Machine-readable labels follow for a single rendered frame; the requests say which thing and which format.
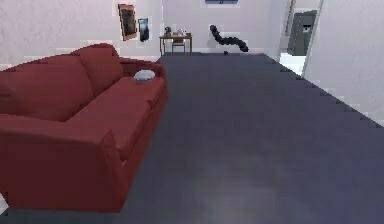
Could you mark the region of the small dark framed picture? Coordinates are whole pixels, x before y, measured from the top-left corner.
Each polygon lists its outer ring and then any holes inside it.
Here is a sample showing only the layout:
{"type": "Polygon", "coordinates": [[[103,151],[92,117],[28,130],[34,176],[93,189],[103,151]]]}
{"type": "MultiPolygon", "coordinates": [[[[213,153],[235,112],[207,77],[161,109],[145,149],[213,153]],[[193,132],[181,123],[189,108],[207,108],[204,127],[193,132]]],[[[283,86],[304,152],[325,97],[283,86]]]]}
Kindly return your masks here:
{"type": "Polygon", "coordinates": [[[140,41],[145,42],[149,39],[148,19],[139,19],[138,23],[140,31],[140,41]]]}

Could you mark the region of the grey fridge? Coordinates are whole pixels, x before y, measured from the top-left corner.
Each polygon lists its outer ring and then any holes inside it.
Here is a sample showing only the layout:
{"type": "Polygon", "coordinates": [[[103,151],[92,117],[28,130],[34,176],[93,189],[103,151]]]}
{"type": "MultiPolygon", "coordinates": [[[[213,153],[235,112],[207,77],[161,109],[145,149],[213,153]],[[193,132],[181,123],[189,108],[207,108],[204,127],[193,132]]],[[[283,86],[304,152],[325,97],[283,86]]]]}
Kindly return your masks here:
{"type": "Polygon", "coordinates": [[[294,14],[287,53],[292,56],[307,54],[317,11],[310,10],[294,14]]]}

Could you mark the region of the black lounge chair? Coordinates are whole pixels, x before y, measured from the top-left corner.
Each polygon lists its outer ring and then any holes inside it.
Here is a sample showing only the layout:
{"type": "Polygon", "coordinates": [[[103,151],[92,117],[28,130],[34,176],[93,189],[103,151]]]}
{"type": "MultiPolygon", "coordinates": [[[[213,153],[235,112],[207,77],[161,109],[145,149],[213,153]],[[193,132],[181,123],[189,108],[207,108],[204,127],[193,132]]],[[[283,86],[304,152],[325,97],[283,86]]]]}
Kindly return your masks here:
{"type": "Polygon", "coordinates": [[[247,44],[243,40],[240,40],[237,37],[222,37],[215,25],[211,25],[209,27],[209,29],[212,33],[214,41],[217,44],[219,44],[219,45],[237,45],[241,52],[248,52],[249,51],[247,44]]]}

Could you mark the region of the red sofa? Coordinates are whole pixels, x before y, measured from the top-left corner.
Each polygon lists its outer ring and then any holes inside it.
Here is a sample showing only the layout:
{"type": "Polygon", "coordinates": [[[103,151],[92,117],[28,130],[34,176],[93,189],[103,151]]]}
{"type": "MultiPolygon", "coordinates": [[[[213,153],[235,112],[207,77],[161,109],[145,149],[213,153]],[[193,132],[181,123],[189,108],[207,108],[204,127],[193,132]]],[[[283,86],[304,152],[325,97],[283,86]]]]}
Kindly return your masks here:
{"type": "Polygon", "coordinates": [[[167,97],[162,63],[106,43],[0,71],[0,195],[13,209],[120,211],[167,97]],[[155,77],[137,82],[140,70],[155,77]]]}

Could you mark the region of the grey round dish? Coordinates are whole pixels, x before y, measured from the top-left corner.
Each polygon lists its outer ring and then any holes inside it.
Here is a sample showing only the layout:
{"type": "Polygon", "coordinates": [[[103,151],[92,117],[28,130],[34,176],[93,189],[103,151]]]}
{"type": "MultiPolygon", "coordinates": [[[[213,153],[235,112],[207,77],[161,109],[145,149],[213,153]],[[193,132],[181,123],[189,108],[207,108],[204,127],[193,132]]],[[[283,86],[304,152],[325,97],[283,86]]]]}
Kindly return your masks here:
{"type": "Polygon", "coordinates": [[[134,76],[134,80],[137,82],[148,82],[155,77],[155,72],[152,70],[140,70],[134,76]]]}

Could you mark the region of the brown framed picture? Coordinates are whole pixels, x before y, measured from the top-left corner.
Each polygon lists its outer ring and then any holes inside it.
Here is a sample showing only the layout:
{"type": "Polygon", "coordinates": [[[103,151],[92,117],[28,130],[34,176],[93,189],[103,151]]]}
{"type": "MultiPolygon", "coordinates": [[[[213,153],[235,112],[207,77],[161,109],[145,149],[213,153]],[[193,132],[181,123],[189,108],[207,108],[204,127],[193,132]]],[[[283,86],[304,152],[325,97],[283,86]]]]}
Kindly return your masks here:
{"type": "Polygon", "coordinates": [[[128,4],[119,4],[119,17],[124,41],[137,37],[135,7],[128,4]]]}

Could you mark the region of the brown wooden side table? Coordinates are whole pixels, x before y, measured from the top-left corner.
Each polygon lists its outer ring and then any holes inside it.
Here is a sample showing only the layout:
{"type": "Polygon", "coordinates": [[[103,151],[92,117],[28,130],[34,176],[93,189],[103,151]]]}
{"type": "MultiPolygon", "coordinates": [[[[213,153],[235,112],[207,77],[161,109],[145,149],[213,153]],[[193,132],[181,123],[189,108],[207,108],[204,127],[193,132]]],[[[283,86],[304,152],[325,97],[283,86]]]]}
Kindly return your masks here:
{"type": "Polygon", "coordinates": [[[189,54],[192,54],[192,36],[191,35],[162,35],[159,37],[159,50],[160,55],[165,53],[165,41],[171,40],[172,45],[171,49],[174,49],[177,46],[183,47],[183,52],[186,52],[186,44],[185,42],[189,42],[189,54]]]}

